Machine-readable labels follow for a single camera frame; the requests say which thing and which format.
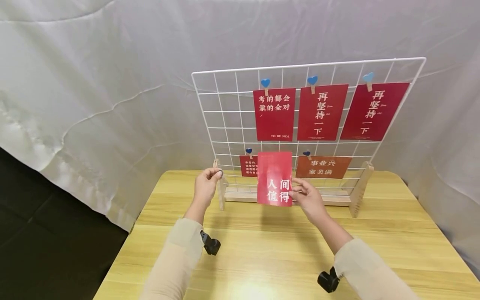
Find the wooden stand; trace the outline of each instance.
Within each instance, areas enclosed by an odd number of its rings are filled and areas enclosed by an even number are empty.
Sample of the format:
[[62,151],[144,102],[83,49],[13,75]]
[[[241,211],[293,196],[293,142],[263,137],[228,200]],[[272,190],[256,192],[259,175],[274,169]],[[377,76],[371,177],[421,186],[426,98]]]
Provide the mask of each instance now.
[[[373,166],[369,162],[364,162],[361,169],[357,172],[355,178],[347,180],[338,190],[320,191],[325,205],[348,206],[352,217],[358,216],[360,205],[363,200],[363,194],[367,187],[367,182],[373,173]],[[235,202],[257,202],[256,188],[238,188],[228,187],[228,181],[225,176],[219,180],[217,185],[218,198],[220,200],[220,210],[224,210],[225,201]]]

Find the dark floor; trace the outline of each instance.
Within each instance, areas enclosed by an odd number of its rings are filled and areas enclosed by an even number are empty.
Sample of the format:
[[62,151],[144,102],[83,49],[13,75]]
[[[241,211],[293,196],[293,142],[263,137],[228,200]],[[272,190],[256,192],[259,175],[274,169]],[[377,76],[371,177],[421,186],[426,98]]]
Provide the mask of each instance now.
[[0,148],[0,299],[89,300],[128,233]]

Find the wooden table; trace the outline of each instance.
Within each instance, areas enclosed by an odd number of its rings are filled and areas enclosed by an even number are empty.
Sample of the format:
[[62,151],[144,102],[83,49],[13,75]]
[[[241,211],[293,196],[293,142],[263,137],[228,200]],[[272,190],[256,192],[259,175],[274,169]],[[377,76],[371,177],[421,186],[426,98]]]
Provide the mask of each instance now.
[[[168,171],[158,181],[95,300],[138,299],[175,221],[193,196],[197,170]],[[399,176],[376,171],[357,219],[347,207],[328,207],[422,299],[480,299],[480,284]],[[358,299],[345,280],[327,294],[316,280],[333,264],[322,236],[300,207],[226,203],[215,197],[205,231],[221,241],[205,252],[185,299]]]

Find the person's left hand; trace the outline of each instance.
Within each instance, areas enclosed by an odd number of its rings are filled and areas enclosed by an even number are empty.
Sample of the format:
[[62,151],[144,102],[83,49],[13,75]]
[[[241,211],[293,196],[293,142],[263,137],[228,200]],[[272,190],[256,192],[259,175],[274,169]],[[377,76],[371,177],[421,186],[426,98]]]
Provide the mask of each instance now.
[[193,202],[208,207],[215,195],[216,182],[222,177],[223,171],[220,168],[205,169],[195,178],[195,194]]

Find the red card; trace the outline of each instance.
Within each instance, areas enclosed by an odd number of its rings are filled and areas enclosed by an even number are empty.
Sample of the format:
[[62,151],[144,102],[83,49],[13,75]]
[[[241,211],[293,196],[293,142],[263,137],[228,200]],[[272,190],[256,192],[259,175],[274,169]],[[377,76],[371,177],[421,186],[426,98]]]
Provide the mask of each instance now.
[[295,89],[278,88],[253,91],[257,140],[291,141],[293,138],[293,113]]
[[257,177],[258,156],[240,155],[241,175],[245,177]]
[[409,83],[358,85],[343,127],[341,140],[381,141]]
[[299,156],[297,164],[298,178],[337,178],[342,179],[348,169],[351,157],[344,156]]
[[299,141],[335,141],[348,84],[321,85],[300,90]]
[[258,154],[257,203],[292,206],[292,153],[260,152]]

